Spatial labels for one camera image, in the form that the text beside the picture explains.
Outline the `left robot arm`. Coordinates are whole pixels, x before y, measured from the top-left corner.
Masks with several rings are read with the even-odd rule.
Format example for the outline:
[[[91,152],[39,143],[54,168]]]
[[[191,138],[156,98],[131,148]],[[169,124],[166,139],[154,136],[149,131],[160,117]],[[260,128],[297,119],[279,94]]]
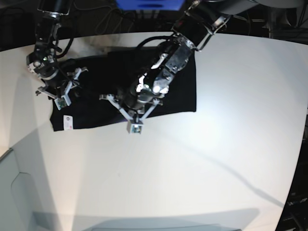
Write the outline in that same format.
[[[132,125],[139,126],[162,104],[169,85],[196,51],[201,51],[232,15],[220,12],[204,0],[195,0],[173,25],[173,34],[164,36],[158,54],[138,74],[125,93],[102,94]]]

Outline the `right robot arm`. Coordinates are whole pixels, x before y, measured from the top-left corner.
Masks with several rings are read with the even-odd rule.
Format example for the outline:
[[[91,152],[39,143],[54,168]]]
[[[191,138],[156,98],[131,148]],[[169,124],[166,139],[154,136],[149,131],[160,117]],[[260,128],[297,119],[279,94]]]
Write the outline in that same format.
[[[43,16],[36,26],[34,50],[26,57],[29,72],[45,84],[38,88],[36,94],[47,95],[60,108],[71,104],[69,93],[80,87],[79,76],[88,70],[86,67],[79,67],[74,72],[66,73],[58,62],[68,53],[74,40],[71,38],[64,50],[59,47],[58,30],[62,26],[61,19],[69,15],[72,4],[72,0],[39,1],[38,10],[43,12]]]

